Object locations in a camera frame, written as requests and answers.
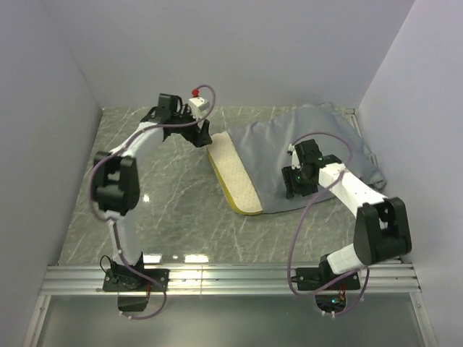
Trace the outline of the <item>grey pillowcase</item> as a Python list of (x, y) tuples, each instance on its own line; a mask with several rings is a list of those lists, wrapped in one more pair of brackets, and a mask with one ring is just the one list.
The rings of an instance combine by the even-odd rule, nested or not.
[(230, 127), (227, 132), (265, 214), (297, 210), (309, 197), (286, 198), (282, 168), (290, 166), (289, 146), (309, 133), (323, 155), (335, 155), (356, 177), (381, 191), (386, 178), (372, 162), (372, 150), (330, 103), (303, 105), (267, 122)]

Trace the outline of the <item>cream quilted pillow yellow edge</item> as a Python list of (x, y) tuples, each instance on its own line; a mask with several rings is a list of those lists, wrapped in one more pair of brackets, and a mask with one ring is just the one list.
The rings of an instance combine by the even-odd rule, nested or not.
[(231, 209), (239, 215), (262, 214), (258, 194), (228, 132), (213, 134), (211, 139), (208, 159)]

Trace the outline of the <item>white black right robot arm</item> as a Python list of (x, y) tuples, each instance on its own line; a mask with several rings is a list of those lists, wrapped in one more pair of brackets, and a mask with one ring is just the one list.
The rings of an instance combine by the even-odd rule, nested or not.
[(323, 155), (315, 140), (290, 145), (290, 166), (282, 168), (286, 196), (314, 198), (332, 193), (355, 218), (351, 244), (323, 256), (317, 268), (298, 268), (292, 282), (310, 289), (336, 288), (353, 270), (409, 254), (407, 209), (363, 183), (335, 155)]

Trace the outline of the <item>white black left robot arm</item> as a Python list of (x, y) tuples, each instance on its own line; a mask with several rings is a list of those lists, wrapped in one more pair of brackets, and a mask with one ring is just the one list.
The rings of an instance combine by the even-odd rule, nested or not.
[(157, 105), (122, 144), (95, 154), (88, 183), (90, 209), (111, 233), (111, 274), (130, 291), (151, 279), (135, 230), (134, 211), (140, 201), (138, 163), (172, 134), (180, 134), (195, 147), (210, 145), (208, 117), (215, 103), (200, 96), (199, 89), (193, 90), (188, 101), (161, 93)]

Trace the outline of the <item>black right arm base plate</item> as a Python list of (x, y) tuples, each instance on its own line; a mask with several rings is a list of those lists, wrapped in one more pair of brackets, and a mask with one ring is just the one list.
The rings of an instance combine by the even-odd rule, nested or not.
[[(297, 285), (298, 291), (315, 291), (339, 277), (340, 275), (335, 275), (330, 270), (321, 270), (319, 267), (297, 267), (292, 282)], [(354, 273), (329, 286), (327, 290), (359, 290), (360, 287), (359, 276)]]

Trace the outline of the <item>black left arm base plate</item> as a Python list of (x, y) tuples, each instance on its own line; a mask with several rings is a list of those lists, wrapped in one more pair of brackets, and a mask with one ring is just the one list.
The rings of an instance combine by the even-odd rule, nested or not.
[(169, 270), (144, 269), (142, 275), (118, 267), (115, 271), (107, 270), (103, 280), (103, 292), (161, 292), (167, 289)]

